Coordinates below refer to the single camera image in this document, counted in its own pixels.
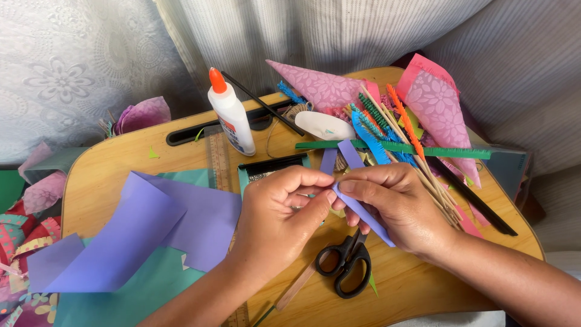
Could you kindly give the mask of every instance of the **black scissors handle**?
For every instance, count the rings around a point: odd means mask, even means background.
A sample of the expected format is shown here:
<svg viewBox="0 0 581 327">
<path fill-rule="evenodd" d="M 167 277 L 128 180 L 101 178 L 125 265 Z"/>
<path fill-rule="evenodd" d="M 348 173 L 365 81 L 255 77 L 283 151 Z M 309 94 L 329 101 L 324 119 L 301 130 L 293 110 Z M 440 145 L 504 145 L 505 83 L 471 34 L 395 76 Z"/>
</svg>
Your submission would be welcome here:
<svg viewBox="0 0 581 327">
<path fill-rule="evenodd" d="M 347 275 L 349 275 L 353 269 L 353 266 L 355 266 L 355 263 L 359 260 L 363 260 L 363 262 L 365 262 L 365 276 L 363 276 L 363 280 L 357 287 L 355 287 L 355 289 L 349 292 L 344 292 L 341 289 L 341 282 L 345 279 L 345 277 L 347 277 Z M 354 250 L 354 253 L 351 254 L 351 257 L 349 257 L 349 260 L 345 262 L 343 271 L 335 279 L 335 291 L 337 292 L 337 295 L 341 296 L 342 298 L 352 298 L 354 296 L 358 296 L 367 287 L 367 283 L 369 283 L 370 278 L 371 258 L 365 245 L 359 244 L 359 247 Z"/>
<path fill-rule="evenodd" d="M 349 250 L 350 250 L 354 241 L 355 240 L 353 239 L 353 236 L 348 235 L 347 237 L 345 237 L 345 240 L 340 245 L 328 246 L 328 247 L 325 247 L 324 249 L 322 249 L 319 252 L 319 254 L 317 254 L 317 258 L 315 259 L 315 268 L 317 268 L 317 271 L 325 277 L 331 277 L 334 274 L 336 274 L 339 271 L 339 269 L 341 269 L 341 267 L 345 264 L 345 261 L 347 260 L 347 256 L 349 255 Z M 329 251 L 337 252 L 337 254 L 339 254 L 339 260 L 337 260 L 337 264 L 335 265 L 335 267 L 331 271 L 324 271 L 321 268 L 321 263 L 320 263 L 321 256 Z"/>
</svg>

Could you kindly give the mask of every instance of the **hand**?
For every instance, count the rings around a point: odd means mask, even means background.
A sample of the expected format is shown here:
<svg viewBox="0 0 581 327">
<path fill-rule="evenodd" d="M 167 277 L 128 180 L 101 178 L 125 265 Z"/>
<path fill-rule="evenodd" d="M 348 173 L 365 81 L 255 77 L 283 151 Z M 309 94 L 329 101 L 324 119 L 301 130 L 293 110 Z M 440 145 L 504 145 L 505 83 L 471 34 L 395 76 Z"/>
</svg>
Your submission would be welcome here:
<svg viewBox="0 0 581 327">
<path fill-rule="evenodd" d="M 454 229 L 444 220 L 410 164 L 353 169 L 339 181 L 343 194 L 373 206 L 370 213 L 387 227 L 398 248 L 424 257 L 453 244 Z M 344 206 L 341 202 L 333 208 Z M 357 214 L 347 208 L 345 214 L 350 226 L 359 224 L 363 233 L 369 232 L 369 226 Z"/>
<path fill-rule="evenodd" d="M 236 242 L 227 260 L 264 283 L 288 267 L 329 214 L 335 179 L 318 170 L 291 166 L 244 189 Z M 301 194 L 315 194 L 314 198 Z M 290 206 L 304 207 L 295 212 Z"/>
</svg>

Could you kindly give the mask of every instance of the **ruler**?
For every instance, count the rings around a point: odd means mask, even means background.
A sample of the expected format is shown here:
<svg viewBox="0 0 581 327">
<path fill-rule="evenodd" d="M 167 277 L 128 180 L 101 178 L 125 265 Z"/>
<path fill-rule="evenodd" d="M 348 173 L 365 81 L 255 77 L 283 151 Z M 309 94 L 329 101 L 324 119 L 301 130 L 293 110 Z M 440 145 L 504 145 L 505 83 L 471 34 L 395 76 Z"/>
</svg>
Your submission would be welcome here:
<svg viewBox="0 0 581 327">
<path fill-rule="evenodd" d="M 210 187 L 232 192 L 232 173 L 230 171 L 230 159 L 228 157 L 229 141 L 220 125 L 208 126 L 204 128 L 204 138 L 206 139 L 206 159 L 209 170 L 208 179 Z M 234 230 L 230 250 L 236 240 L 238 228 Z M 248 305 L 244 302 L 233 314 L 228 317 L 221 327 L 250 327 L 248 318 Z"/>
</svg>

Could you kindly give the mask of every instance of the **orange cap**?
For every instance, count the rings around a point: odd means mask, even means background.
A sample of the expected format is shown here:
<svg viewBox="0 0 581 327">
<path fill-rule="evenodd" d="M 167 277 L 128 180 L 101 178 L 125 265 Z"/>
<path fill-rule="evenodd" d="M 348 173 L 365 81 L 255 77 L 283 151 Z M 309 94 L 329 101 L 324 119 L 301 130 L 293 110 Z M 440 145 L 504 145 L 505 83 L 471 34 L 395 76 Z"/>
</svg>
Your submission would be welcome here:
<svg viewBox="0 0 581 327">
<path fill-rule="evenodd" d="M 214 92 L 220 94 L 226 92 L 227 86 L 224 81 L 224 77 L 220 74 L 216 68 L 210 68 L 210 82 L 212 83 L 212 89 Z"/>
</svg>

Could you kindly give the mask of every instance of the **forearm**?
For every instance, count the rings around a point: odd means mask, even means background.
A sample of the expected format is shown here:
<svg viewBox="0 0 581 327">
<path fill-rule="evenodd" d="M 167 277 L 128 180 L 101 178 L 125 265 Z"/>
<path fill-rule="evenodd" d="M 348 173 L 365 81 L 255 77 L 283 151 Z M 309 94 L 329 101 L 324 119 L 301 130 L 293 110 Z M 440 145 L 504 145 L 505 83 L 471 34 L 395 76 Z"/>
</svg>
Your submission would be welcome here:
<svg viewBox="0 0 581 327">
<path fill-rule="evenodd" d="M 581 282 L 527 254 L 458 233 L 450 251 L 429 255 L 523 326 L 581 326 Z"/>
<path fill-rule="evenodd" d="M 260 279 L 226 259 L 138 327 L 220 326 L 263 285 Z"/>
</svg>

